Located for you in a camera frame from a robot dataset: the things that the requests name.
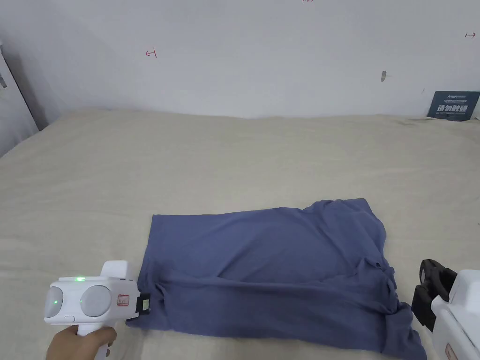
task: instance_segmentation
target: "finger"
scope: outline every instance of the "finger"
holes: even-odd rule
[[[92,333],[85,336],[85,340],[91,342],[96,347],[100,347],[104,344],[113,343],[117,338],[117,332],[113,327],[102,327]]]
[[[64,329],[63,331],[65,331],[66,333],[72,333],[72,334],[77,335],[78,325],[69,326],[66,329]]]

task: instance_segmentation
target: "red marking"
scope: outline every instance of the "red marking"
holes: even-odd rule
[[[119,297],[117,298],[118,306],[128,306],[129,303],[130,303],[129,295],[119,295]]]
[[[155,48],[153,48],[153,51],[152,51],[152,52],[148,52],[148,50],[147,50],[147,54],[146,54],[146,55],[147,55],[147,56],[150,56],[150,54],[154,54],[155,57],[156,57]]]

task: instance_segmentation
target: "wall mark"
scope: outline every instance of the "wall mark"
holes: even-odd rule
[[[147,50],[147,56],[150,56],[151,54],[155,54],[155,57],[156,57],[156,52],[155,52],[155,48],[153,48],[153,51],[152,52],[148,52]]]

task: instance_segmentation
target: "blue sign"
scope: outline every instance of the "blue sign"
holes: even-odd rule
[[[479,96],[479,91],[437,91],[428,117],[450,121],[470,120]]]

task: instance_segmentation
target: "human hand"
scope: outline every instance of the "human hand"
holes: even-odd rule
[[[86,336],[77,335],[78,325],[55,334],[47,350],[46,360],[94,360],[98,349],[117,338],[113,327],[102,327]]]

